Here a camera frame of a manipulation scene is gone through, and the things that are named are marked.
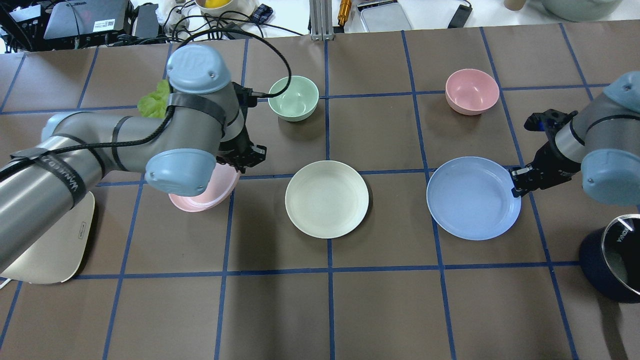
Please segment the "green bowl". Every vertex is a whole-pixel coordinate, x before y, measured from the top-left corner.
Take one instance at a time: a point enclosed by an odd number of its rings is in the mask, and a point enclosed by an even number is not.
[[[269,90],[275,93],[284,88],[287,78],[276,81]],[[314,112],[320,94],[313,81],[304,76],[292,76],[288,89],[279,96],[269,98],[269,106],[279,118],[286,121],[301,121]]]

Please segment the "yellow object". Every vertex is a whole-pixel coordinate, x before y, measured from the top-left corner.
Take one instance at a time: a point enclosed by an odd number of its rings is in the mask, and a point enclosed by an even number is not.
[[[226,4],[229,4],[229,2],[231,2],[231,0],[206,0],[204,2],[204,7],[215,9],[221,6],[225,6]]]
[[[342,0],[340,2],[340,10],[338,11],[338,25],[344,26],[349,19],[349,12],[351,11],[351,0]]]

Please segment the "white plate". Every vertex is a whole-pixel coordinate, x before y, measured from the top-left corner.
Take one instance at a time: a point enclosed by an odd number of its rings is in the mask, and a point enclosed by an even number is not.
[[[320,239],[337,238],[355,229],[369,208],[362,176],[338,161],[318,161],[301,168],[285,194],[291,222]]]
[[[484,158],[448,161],[431,176],[427,205],[438,225],[467,240],[487,240],[507,231],[520,214],[509,172]]]

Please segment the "blue tape line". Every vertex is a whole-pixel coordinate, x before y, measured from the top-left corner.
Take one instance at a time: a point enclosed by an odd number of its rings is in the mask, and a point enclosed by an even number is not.
[[[420,143],[420,155],[422,156],[422,166],[424,167],[424,178],[429,183],[429,166],[427,156],[424,150],[424,141],[422,140],[422,126],[420,124],[420,111],[418,109],[418,98],[415,92],[415,80],[413,78],[413,68],[411,66],[411,56],[409,55],[409,47],[406,42],[404,30],[401,32],[402,42],[404,45],[404,57],[406,58],[407,68],[409,70],[409,79],[411,81],[411,92],[413,97],[413,110],[415,112],[415,123],[418,130],[418,141]],[[445,281],[444,263],[442,262],[442,251],[440,248],[440,239],[438,237],[438,228],[435,220],[431,217],[433,224],[433,236],[435,239],[436,254],[438,256],[438,270],[440,271],[440,288],[442,290],[442,305],[444,307],[444,316],[447,323],[447,336],[449,337],[449,350],[451,351],[451,359],[456,360],[456,346],[453,338],[453,328],[451,326],[451,314],[449,311],[449,296],[447,295],[447,283]]]
[[[423,168],[404,168],[398,170],[365,170],[358,171],[360,175],[378,175],[378,174],[412,174],[412,173],[423,173]]]
[[[220,343],[222,341],[222,320],[225,310],[225,294],[227,293],[227,269],[229,264],[229,247],[231,244],[231,225],[234,216],[234,203],[236,201],[236,191],[231,193],[229,199],[229,212],[227,215],[227,236],[225,238],[225,257],[222,263],[222,282],[220,283],[220,303],[218,304],[218,326],[216,331],[216,344],[213,358],[220,358]]]
[[[331,160],[331,141],[329,132],[329,100],[324,101],[324,159]]]
[[[18,74],[20,73],[20,69],[22,69],[22,64],[24,63],[24,59],[26,57],[27,57],[26,54],[22,54],[20,63],[18,64],[17,69],[15,69],[15,74],[13,75],[13,79],[11,80],[11,83],[9,84],[9,88],[6,91],[6,95],[4,96],[4,100],[2,101],[2,106],[0,106],[0,113],[4,109],[4,106],[6,105],[6,102],[9,99],[9,95],[11,94],[11,91],[13,90],[13,86],[15,85],[15,80],[18,78]]]
[[[575,89],[575,88],[584,88],[584,85],[521,86],[521,87],[513,87],[513,88],[502,88],[502,91],[553,90],[553,89]]]
[[[556,261],[554,266],[579,266],[578,261]],[[494,268],[535,268],[548,267],[548,263],[495,263],[495,264],[451,264],[444,265],[446,270],[461,269],[494,269]],[[393,272],[393,271],[433,271],[439,270],[438,265],[392,265],[392,266],[346,266],[341,268],[293,268],[279,270],[235,270],[235,271],[210,271],[210,272],[168,272],[168,273],[138,273],[123,274],[124,279],[155,279],[174,277],[218,277],[218,276],[265,276],[287,274],[326,274],[329,271],[337,272]],[[118,274],[87,274],[77,275],[75,280],[117,279]]]
[[[414,93],[416,95],[444,94],[444,90],[416,91]]]
[[[164,62],[164,70],[163,70],[163,73],[162,73],[162,79],[163,80],[166,79],[166,65],[169,62],[169,58],[171,57],[171,51],[172,50],[173,50],[173,44],[169,43],[169,49],[166,52],[166,60]]]
[[[120,290],[122,289],[122,279],[124,278],[124,272],[127,267],[127,260],[129,258],[129,249],[131,248],[131,238],[133,237],[133,231],[136,227],[136,218],[138,217],[138,209],[140,208],[140,199],[142,198],[143,185],[138,185],[138,194],[136,196],[136,203],[133,207],[133,214],[131,215],[131,224],[129,226],[129,234],[127,235],[127,245],[124,249],[124,255],[122,256],[122,264],[120,265],[120,275],[118,276],[118,284],[116,285],[116,293],[113,297],[113,307],[111,308],[111,316],[109,317],[109,327],[107,328],[107,337],[104,340],[104,350],[102,351],[102,360],[107,360],[109,355],[109,346],[111,344],[111,334],[113,332],[113,324],[116,320],[116,312],[118,311],[118,302],[120,301]]]
[[[545,237],[545,232],[542,229],[542,222],[540,221],[540,214],[538,213],[538,207],[536,205],[536,199],[533,196],[533,193],[529,193],[529,199],[531,200],[531,208],[533,209],[533,215],[536,219],[536,225],[538,226],[538,232],[540,234],[540,242],[542,243],[542,248],[545,252],[545,259],[547,259],[547,265],[549,268],[549,275],[551,276],[551,282],[554,286],[554,293],[556,294],[556,300],[558,303],[558,309],[560,310],[560,317],[562,318],[562,323],[564,325],[564,332],[566,333],[567,341],[569,342],[569,349],[571,350],[572,359],[578,359],[578,352],[575,348],[575,343],[573,342],[573,334],[571,332],[571,327],[569,326],[569,320],[566,317],[566,312],[564,310],[564,302],[562,300],[562,295],[560,294],[560,287],[558,286],[558,282],[556,279],[556,272],[554,271],[554,263],[551,262],[551,254],[549,252],[549,248],[547,245],[547,238]]]
[[[329,358],[335,360],[335,316],[333,314],[333,240],[326,241],[326,262],[329,279]]]
[[[513,129],[513,123],[511,121],[511,115],[509,114],[509,108],[507,107],[507,102],[504,98],[504,92],[502,91],[502,85],[500,85],[500,78],[498,77],[498,72],[495,70],[495,64],[493,63],[493,56],[491,55],[491,49],[489,48],[489,42],[486,39],[486,35],[484,34],[484,28],[480,27],[480,34],[482,35],[482,41],[484,42],[484,48],[486,49],[486,54],[489,57],[489,63],[491,64],[491,71],[493,72],[493,78],[495,82],[498,84],[498,88],[500,89],[500,100],[502,101],[502,109],[504,110],[504,115],[507,118],[507,124],[509,125],[509,131],[511,132],[511,138],[513,139],[513,145],[516,147],[516,153],[518,154],[518,161],[520,162],[520,166],[524,166],[524,160],[522,159],[522,153],[520,153],[520,146],[518,144],[518,138],[516,137],[516,132]]]
[[[350,94],[350,95],[329,95],[329,99],[354,99],[357,97],[385,97],[385,96],[408,96],[412,92],[383,92],[377,94]]]
[[[240,180],[259,180],[259,179],[283,179],[293,177],[293,174],[275,174],[275,175],[242,175]]]
[[[499,263],[499,264],[451,264],[445,265],[447,270],[498,269],[498,268],[540,268],[548,267],[548,263]]]
[[[126,106],[105,106],[100,108],[81,108],[81,109],[49,109],[49,110],[26,110],[26,111],[5,111],[0,115],[29,115],[29,114],[41,114],[41,113],[60,113],[67,111],[100,111],[100,110],[121,110],[121,109],[136,109],[137,105]]]
[[[333,268],[333,272],[388,272],[388,271],[425,271],[439,270],[438,265],[399,265],[399,266],[353,266]]]
[[[240,80],[240,85],[242,85],[242,86],[244,86],[244,79],[246,78],[246,59],[247,59],[248,53],[249,53],[249,39],[246,38],[244,40],[244,56],[243,56],[243,60],[242,60],[242,77],[241,77],[241,80]]]
[[[114,183],[110,183],[110,182],[98,183],[96,186],[103,187],[103,186],[130,186],[130,185],[140,185],[140,182],[139,181],[116,181]]]
[[[571,46],[571,42],[569,41],[569,37],[564,30],[564,25],[562,22],[559,22],[560,31],[562,31],[562,36],[564,37],[564,41],[566,42],[566,46],[569,48],[569,53],[571,53],[571,57],[573,58],[573,63],[575,64],[575,68],[578,70],[578,74],[580,75],[580,80],[582,80],[582,86],[587,91],[587,95],[589,96],[589,100],[593,101],[593,95],[591,95],[591,90],[589,89],[589,85],[587,85],[587,79],[584,77],[582,73],[582,68],[580,68],[580,64],[578,63],[578,57],[576,57],[575,52],[573,51],[573,47]]]
[[[74,280],[101,280],[101,279],[119,279],[120,274],[80,274],[74,276]]]
[[[324,41],[324,96],[329,98],[329,41]]]
[[[329,128],[329,41],[324,41],[324,159],[331,160]]]
[[[9,329],[9,323],[11,322],[11,317],[13,316],[13,311],[15,310],[15,305],[18,303],[18,296],[20,295],[20,289],[22,289],[22,281],[18,281],[18,285],[15,287],[15,293],[13,293],[13,300],[11,301],[11,307],[9,307],[9,313],[6,315],[6,320],[4,321],[4,327],[2,328],[2,335],[0,335],[0,348],[4,343],[4,338],[6,337],[6,332]]]
[[[227,276],[264,276],[287,274],[326,274],[327,268],[295,268],[281,270],[235,270],[226,272]]]
[[[554,266],[580,266],[580,261],[553,261]]]
[[[86,93],[86,88],[89,87],[89,80],[91,80],[91,74],[93,73],[93,67],[95,66],[95,60],[98,58],[98,51],[100,49],[98,47],[95,48],[95,52],[93,53],[93,60],[91,61],[91,66],[89,67],[89,73],[86,75],[86,80],[84,81],[84,87],[82,88],[82,92],[80,93],[80,100],[78,100],[77,108],[80,108],[82,104],[82,100],[84,99],[84,93]]]

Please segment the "blue plate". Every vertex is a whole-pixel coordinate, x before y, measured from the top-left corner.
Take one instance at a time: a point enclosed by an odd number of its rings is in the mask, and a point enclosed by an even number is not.
[[[447,232],[467,240],[503,234],[520,214],[509,172],[485,158],[465,156],[448,161],[431,176],[427,205]]]

